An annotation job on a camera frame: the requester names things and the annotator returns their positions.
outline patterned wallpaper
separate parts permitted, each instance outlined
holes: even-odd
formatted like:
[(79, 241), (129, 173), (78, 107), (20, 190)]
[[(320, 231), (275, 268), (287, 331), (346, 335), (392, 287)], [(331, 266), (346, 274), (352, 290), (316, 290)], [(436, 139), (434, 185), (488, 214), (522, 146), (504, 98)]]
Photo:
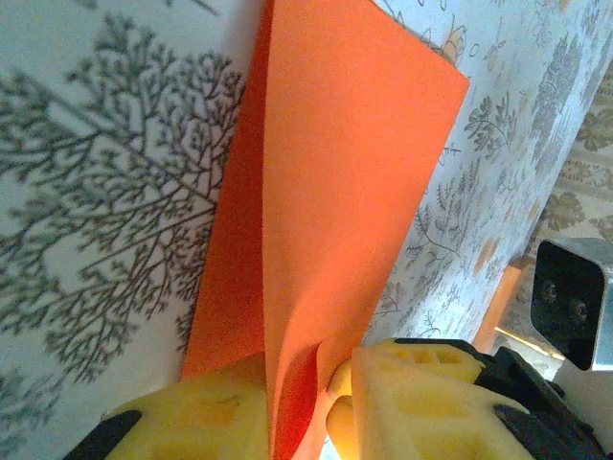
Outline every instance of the patterned wallpaper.
[[(613, 242), (613, 65), (585, 115), (526, 254), (535, 258), (540, 242), (555, 237)], [(502, 325), (534, 343), (546, 345), (530, 319), (534, 266), (529, 270)]]
[[(613, 4), (376, 3), (470, 89), (366, 340), (471, 338), (608, 65)], [(0, 2), (0, 459), (58, 458), (177, 379), (261, 4)]]
[(523, 253), (611, 58), (613, 5), (377, 3), (470, 89), (366, 342), (470, 339), (504, 267)]

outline tree pattern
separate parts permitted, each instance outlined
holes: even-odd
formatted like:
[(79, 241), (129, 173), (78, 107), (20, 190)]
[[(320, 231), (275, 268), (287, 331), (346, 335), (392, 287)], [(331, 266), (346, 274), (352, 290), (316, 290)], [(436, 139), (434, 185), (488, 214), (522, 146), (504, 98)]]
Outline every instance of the tree pattern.
[(417, 333), (417, 338), (432, 338), (435, 335), (441, 335), (441, 330), (434, 325), (434, 311), (428, 310), (424, 318), (424, 329)]
[[(73, 1), (81, 5), (82, 7), (88, 8), (89, 10), (95, 10), (98, 8), (98, 0), (73, 0)], [(163, 0), (163, 1), (167, 7), (171, 7), (174, 4), (174, 0)], [(191, 1), (192, 3), (197, 5), (199, 8), (201, 8), (203, 11), (209, 12), (210, 14), (213, 14), (215, 16), (219, 15), (219, 12), (216, 9), (214, 9), (211, 5), (209, 5), (207, 2), (204, 2), (203, 0), (191, 0)]]
[[(65, 375), (91, 382), (171, 299), (193, 308), (244, 81), (227, 57), (179, 58), (108, 14), (66, 82), (86, 100), (24, 72), (0, 82), (0, 179), (33, 190), (0, 235), (0, 331), (44, 327)], [(98, 254), (76, 283), (52, 270), (67, 242)]]
[(49, 422), (62, 388), (61, 380), (37, 379), (30, 385), (19, 369), (0, 372), (0, 459), (8, 459), (31, 430)]
[[(474, 230), (474, 202), (478, 199), (481, 160), (470, 163), (460, 177), (439, 184), (435, 203), (423, 204), (416, 215), (408, 242), (404, 245), (406, 270), (421, 268), (411, 291), (410, 305), (422, 302), (443, 278), (452, 264), (455, 270), (467, 271), (465, 243)], [(444, 311), (459, 298), (462, 287), (450, 286), (438, 305)], [(413, 310), (405, 310), (398, 322), (403, 327), (411, 319)]]
[(372, 328), (375, 328), (387, 315), (400, 313), (400, 302), (404, 299), (406, 294), (407, 290), (402, 283), (388, 281), (376, 306)]

